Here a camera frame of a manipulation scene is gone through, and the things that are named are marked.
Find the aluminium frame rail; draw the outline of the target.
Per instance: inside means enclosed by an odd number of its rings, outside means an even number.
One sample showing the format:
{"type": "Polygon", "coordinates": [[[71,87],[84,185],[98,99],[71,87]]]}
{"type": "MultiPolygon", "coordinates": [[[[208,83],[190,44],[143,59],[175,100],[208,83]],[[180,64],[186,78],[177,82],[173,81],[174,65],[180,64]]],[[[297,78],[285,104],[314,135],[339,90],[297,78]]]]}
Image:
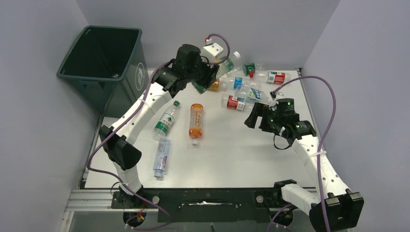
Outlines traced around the aluminium frame rail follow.
{"type": "Polygon", "coordinates": [[[111,210],[109,189],[74,189],[64,209],[58,232],[68,232],[75,212],[105,212],[111,210]]]}

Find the clear bottle red white label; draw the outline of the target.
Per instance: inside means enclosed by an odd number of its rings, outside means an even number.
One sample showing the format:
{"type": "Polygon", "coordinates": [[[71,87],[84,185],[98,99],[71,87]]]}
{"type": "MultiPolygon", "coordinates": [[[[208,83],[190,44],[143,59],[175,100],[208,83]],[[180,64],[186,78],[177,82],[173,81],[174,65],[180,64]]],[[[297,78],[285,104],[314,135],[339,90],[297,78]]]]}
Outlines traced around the clear bottle red white label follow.
{"type": "Polygon", "coordinates": [[[250,112],[255,103],[257,102],[253,99],[236,97],[229,94],[223,94],[221,98],[221,106],[223,108],[240,112],[250,112]]]}

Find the dark green plastic bin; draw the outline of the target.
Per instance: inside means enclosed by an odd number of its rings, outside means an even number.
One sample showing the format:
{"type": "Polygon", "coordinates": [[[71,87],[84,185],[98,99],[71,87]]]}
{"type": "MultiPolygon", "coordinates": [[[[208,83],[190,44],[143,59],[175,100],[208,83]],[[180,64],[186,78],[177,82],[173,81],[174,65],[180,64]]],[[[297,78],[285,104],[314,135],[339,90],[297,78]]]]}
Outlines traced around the dark green plastic bin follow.
{"type": "Polygon", "coordinates": [[[142,96],[150,78],[141,37],[139,28],[87,26],[71,46],[57,76],[98,114],[119,118],[142,96]],[[113,74],[121,77],[113,79],[113,74]]]}

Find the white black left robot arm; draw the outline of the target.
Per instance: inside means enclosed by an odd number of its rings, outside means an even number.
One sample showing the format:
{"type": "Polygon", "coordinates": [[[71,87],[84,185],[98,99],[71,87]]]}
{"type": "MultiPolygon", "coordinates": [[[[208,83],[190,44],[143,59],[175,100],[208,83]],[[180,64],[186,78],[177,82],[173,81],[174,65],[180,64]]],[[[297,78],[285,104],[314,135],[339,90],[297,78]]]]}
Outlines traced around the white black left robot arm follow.
{"type": "Polygon", "coordinates": [[[111,126],[102,126],[99,136],[104,151],[113,162],[120,178],[121,191],[129,196],[143,186],[138,177],[137,163],[142,153],[133,145],[145,125],[178,92],[192,83],[200,93],[216,80],[224,49],[217,43],[203,48],[191,44],[179,47],[175,58],[153,72],[147,94],[111,126]]]}

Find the red gold tea bottle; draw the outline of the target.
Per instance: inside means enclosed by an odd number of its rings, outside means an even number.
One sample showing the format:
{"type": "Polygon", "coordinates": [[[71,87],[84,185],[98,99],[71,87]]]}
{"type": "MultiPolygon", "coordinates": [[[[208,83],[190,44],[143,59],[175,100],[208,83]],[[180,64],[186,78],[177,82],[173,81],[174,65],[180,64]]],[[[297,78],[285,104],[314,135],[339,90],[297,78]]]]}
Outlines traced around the red gold tea bottle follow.
{"type": "Polygon", "coordinates": [[[220,91],[220,81],[217,80],[214,83],[212,83],[211,86],[207,89],[207,91],[214,91],[214,92],[220,91]]]}

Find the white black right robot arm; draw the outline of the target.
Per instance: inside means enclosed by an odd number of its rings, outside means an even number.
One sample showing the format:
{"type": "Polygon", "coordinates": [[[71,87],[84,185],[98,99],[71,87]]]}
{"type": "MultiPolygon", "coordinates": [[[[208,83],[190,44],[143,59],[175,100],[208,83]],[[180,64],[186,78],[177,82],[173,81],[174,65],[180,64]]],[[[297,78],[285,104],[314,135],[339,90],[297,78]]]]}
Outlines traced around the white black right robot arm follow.
{"type": "Polygon", "coordinates": [[[319,138],[312,124],[300,120],[294,110],[294,100],[284,98],[274,106],[255,103],[244,124],[255,128],[257,118],[261,117],[259,128],[264,132],[286,139],[309,176],[316,184],[317,194],[308,192],[294,180],[279,181],[274,184],[272,200],[278,206],[291,203],[309,216],[316,231],[325,231],[328,220],[331,231],[356,227],[364,206],[359,192],[353,192],[341,180],[326,156],[319,148],[319,138]]]}

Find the crushed bottle blue green label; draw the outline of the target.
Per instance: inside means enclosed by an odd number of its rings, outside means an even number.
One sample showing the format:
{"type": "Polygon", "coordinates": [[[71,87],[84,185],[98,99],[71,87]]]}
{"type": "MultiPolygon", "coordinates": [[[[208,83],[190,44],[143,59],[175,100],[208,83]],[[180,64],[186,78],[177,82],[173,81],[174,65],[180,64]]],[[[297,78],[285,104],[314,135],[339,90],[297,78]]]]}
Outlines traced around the crushed bottle blue green label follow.
{"type": "Polygon", "coordinates": [[[234,95],[236,97],[240,97],[245,99],[248,103],[264,103],[264,104],[270,104],[271,103],[271,99],[270,97],[268,97],[268,95],[257,89],[257,88],[253,88],[253,87],[248,87],[248,86],[241,86],[239,87],[234,95]]]}

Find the orange drink bottle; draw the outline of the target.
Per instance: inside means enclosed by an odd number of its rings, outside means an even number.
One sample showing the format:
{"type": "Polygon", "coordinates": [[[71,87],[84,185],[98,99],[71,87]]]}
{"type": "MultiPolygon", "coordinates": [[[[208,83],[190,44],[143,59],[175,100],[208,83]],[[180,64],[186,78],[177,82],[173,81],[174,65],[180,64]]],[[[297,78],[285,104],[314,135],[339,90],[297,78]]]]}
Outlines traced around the orange drink bottle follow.
{"type": "Polygon", "coordinates": [[[193,146],[198,146],[202,138],[202,122],[204,108],[201,104],[195,103],[190,107],[189,137],[193,146]]]}

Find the green label tea bottle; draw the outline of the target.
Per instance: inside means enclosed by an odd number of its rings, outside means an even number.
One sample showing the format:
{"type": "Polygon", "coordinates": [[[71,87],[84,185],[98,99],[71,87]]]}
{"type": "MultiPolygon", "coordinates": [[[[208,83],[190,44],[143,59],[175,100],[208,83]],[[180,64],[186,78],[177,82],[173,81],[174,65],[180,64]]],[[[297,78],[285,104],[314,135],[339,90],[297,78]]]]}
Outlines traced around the green label tea bottle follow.
{"type": "Polygon", "coordinates": [[[220,64],[220,69],[218,72],[217,80],[226,75],[228,72],[234,69],[235,63],[239,61],[241,55],[238,51],[234,51],[222,64],[220,64]]]}

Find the purple label Ganten bottle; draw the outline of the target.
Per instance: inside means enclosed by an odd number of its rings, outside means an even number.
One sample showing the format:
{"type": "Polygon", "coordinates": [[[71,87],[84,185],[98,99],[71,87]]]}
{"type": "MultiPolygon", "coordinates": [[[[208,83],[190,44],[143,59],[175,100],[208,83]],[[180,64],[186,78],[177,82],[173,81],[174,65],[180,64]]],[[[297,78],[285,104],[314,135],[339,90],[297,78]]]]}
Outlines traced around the purple label Ganten bottle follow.
{"type": "Polygon", "coordinates": [[[167,138],[161,138],[157,148],[153,172],[155,178],[163,178],[166,171],[167,159],[170,154],[171,141],[167,138]]]}

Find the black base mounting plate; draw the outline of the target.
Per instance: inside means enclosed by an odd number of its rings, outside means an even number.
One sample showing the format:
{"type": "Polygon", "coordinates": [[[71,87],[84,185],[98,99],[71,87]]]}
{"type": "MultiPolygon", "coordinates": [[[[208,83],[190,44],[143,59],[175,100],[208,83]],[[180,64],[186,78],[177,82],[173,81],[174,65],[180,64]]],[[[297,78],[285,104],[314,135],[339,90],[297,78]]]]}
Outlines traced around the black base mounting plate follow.
{"type": "Polygon", "coordinates": [[[143,188],[141,199],[124,191],[113,193],[111,207],[123,209],[123,218],[140,222],[136,216],[157,211],[157,222],[268,223],[286,202],[278,190],[268,188],[143,188]]]}

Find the clear bottle green label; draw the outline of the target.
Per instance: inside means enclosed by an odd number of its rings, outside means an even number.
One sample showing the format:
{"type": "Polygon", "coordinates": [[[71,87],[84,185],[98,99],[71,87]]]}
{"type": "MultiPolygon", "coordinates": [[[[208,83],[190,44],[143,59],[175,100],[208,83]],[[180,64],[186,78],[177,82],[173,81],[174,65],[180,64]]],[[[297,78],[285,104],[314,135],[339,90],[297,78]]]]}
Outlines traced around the clear bottle green label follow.
{"type": "Polygon", "coordinates": [[[241,67],[236,67],[229,72],[229,74],[240,74],[244,76],[255,77],[257,75],[262,75],[266,71],[263,63],[246,63],[241,67]]]}

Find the clear bottle blue label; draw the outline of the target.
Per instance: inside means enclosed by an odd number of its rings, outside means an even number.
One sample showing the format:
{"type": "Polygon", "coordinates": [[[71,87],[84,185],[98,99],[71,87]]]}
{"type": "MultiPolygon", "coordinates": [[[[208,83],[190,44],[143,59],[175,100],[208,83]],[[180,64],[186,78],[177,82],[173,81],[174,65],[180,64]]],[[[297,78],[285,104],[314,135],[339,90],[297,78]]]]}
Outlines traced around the clear bottle blue label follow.
{"type": "Polygon", "coordinates": [[[256,80],[251,80],[243,77],[225,77],[220,79],[220,86],[219,90],[226,91],[226,90],[237,90],[241,87],[252,87],[258,88],[260,86],[260,82],[256,80]]]}

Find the green cap water bottle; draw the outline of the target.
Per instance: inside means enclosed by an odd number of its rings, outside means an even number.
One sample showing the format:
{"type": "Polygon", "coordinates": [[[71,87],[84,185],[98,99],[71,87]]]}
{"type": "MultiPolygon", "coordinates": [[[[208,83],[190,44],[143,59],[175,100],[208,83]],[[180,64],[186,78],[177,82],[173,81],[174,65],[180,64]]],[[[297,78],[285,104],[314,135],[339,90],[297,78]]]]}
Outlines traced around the green cap water bottle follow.
{"type": "Polygon", "coordinates": [[[163,114],[161,115],[160,119],[158,120],[153,129],[154,138],[160,139],[168,134],[171,126],[175,121],[176,115],[179,111],[179,107],[180,102],[174,101],[172,105],[166,108],[166,110],[163,112],[163,114]]]}

